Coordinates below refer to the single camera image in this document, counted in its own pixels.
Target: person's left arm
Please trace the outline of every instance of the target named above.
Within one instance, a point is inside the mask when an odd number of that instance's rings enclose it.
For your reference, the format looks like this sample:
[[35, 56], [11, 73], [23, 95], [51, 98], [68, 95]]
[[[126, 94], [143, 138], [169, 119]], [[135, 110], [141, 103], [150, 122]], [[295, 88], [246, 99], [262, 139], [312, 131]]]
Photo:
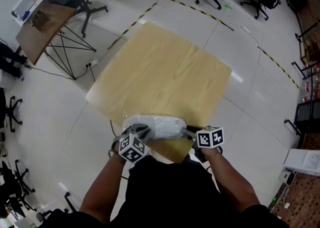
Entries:
[[121, 156], [113, 154], [86, 193], [80, 212], [89, 214], [104, 225], [110, 222], [124, 166], [125, 160]]

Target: black t-shirt sleeve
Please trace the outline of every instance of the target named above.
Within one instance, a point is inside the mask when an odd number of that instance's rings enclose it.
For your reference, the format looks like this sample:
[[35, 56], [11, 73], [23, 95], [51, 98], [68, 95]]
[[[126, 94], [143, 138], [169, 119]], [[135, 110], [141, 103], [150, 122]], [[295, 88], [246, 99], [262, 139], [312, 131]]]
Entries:
[[83, 212], [73, 212], [67, 217], [67, 222], [64, 227], [77, 228], [105, 228], [102, 222], [94, 218], [92, 215]]
[[284, 221], [271, 214], [264, 205], [253, 205], [239, 214], [240, 222], [247, 228], [289, 228]]

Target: person's right arm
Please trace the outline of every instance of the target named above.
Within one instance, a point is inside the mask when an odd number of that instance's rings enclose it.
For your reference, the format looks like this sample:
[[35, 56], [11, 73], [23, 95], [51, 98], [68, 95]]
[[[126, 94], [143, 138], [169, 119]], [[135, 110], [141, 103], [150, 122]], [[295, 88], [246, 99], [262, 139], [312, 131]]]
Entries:
[[252, 185], [232, 167], [217, 148], [203, 148], [201, 151], [211, 165], [220, 192], [230, 199], [239, 213], [260, 204]]

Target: white cube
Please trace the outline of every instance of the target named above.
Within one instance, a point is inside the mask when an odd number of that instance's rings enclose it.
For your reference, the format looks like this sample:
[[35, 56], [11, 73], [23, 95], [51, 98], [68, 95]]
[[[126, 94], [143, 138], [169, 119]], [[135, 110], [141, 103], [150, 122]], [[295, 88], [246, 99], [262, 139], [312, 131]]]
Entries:
[[196, 132], [199, 148], [215, 148], [224, 143], [224, 129], [222, 127], [207, 126]]
[[136, 163], [146, 155], [146, 146], [132, 133], [119, 140], [119, 155], [130, 161]]

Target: plastic-wrapped package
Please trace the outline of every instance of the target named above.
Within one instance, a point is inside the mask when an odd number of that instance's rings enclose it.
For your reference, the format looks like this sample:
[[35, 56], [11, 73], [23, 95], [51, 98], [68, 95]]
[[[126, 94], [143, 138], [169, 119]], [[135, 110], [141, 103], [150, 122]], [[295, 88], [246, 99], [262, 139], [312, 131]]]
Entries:
[[186, 123], [178, 117], [135, 114], [123, 122], [122, 128], [126, 130], [136, 123], [148, 125], [152, 131], [151, 137], [154, 139], [181, 138], [184, 134], [184, 129], [187, 127]]

